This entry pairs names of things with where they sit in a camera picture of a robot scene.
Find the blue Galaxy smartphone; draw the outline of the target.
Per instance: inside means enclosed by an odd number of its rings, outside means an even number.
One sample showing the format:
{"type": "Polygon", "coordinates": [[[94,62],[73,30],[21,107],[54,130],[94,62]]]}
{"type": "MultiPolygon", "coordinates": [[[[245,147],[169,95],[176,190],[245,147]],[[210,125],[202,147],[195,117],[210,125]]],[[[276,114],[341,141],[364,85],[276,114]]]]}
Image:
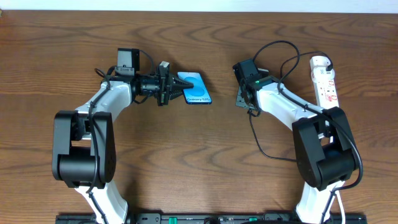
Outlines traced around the blue Galaxy smartphone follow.
{"type": "Polygon", "coordinates": [[[193,88],[183,91],[185,101],[188,105],[210,105],[211,96],[205,86],[201,75],[197,72],[178,72],[178,77],[193,84],[193,88]]]}

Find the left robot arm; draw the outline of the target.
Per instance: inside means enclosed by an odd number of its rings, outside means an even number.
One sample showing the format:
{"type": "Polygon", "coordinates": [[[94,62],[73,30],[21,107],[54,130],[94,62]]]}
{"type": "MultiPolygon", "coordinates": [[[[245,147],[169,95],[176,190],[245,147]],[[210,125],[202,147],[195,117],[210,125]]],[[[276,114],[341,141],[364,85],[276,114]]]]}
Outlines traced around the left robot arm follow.
{"type": "Polygon", "coordinates": [[[116,145],[113,123],[123,109],[154,97],[159,106],[183,95],[193,84],[170,73],[168,62],[152,64],[140,73],[139,49],[118,49],[118,61],[102,77],[100,89],[75,110],[54,117],[52,174],[81,194],[93,209],[91,215],[58,215],[56,223],[134,223],[128,202],[113,180],[116,145]]]}

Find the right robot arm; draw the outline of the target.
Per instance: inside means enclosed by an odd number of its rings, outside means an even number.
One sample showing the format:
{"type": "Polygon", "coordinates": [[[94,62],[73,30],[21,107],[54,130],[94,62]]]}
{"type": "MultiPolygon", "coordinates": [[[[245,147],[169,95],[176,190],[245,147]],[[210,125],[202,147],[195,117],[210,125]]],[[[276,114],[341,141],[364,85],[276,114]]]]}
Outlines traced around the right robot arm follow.
{"type": "Polygon", "coordinates": [[[337,107],[313,105],[286,89],[282,80],[259,70],[253,60],[233,66],[244,107],[266,112],[293,133],[295,162],[305,181],[295,212],[305,223],[323,223],[337,191],[354,170],[363,173],[345,112],[337,107]]]}

